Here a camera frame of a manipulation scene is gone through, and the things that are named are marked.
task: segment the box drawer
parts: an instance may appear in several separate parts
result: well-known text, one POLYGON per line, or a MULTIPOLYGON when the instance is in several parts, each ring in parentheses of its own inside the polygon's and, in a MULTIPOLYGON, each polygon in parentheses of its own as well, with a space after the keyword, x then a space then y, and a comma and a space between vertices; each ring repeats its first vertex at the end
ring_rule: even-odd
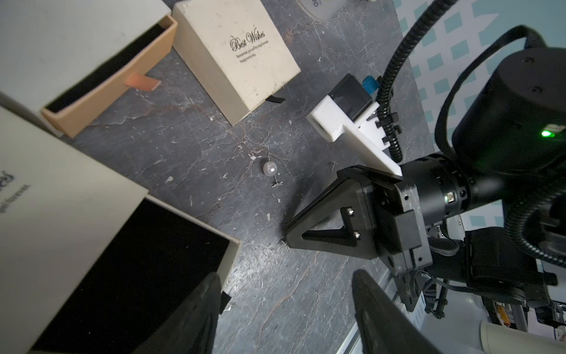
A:
POLYGON ((177 22, 169 15, 164 17, 158 25, 44 107, 41 114, 73 138, 130 88, 126 84, 128 79, 144 75, 171 51, 176 30, 177 22))

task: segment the open box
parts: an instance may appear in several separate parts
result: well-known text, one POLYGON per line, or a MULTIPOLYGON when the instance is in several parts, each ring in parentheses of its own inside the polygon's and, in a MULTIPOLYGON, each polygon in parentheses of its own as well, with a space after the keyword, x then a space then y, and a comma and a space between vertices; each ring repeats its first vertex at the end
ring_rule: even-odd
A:
POLYGON ((74 137, 170 52, 161 0, 0 2, 0 105, 74 137))
POLYGON ((169 15, 41 110, 54 127, 76 136, 116 101, 133 75, 144 75, 173 45, 177 22, 169 15))
POLYGON ((0 108, 2 352, 125 353, 240 241, 0 108))

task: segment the white patterned backdrop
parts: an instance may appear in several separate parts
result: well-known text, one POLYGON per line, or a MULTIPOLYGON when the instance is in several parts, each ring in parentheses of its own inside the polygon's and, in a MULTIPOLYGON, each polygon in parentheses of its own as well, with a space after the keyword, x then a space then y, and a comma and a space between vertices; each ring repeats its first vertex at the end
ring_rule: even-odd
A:
MULTIPOLYGON (((393 0, 404 35, 431 2, 393 0)), ((519 24, 539 31, 550 46, 566 47, 565 16, 566 0, 458 1, 409 56, 433 143, 436 118, 450 88, 484 49, 519 24)), ((448 115, 449 138, 497 65, 523 44, 519 40, 496 53, 462 85, 448 115)), ((501 201, 462 214, 462 222, 466 230, 503 226, 501 201)))

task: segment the debris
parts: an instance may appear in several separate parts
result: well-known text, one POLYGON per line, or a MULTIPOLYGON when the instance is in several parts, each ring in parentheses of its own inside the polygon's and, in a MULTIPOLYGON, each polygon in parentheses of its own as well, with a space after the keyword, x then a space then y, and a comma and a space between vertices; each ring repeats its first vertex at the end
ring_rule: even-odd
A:
POLYGON ((272 185, 271 188, 279 187, 283 184, 283 182, 277 182, 277 176, 274 177, 275 177, 275 184, 272 185))

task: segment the black pull tab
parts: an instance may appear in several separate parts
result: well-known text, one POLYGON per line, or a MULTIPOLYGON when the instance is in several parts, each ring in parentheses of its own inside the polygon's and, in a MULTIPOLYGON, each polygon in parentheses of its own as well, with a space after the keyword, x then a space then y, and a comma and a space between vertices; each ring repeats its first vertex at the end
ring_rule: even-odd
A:
POLYGON ((265 99, 268 102, 273 102, 273 103, 283 103, 285 102, 285 99, 281 98, 281 97, 275 97, 275 96, 270 96, 268 98, 265 99))

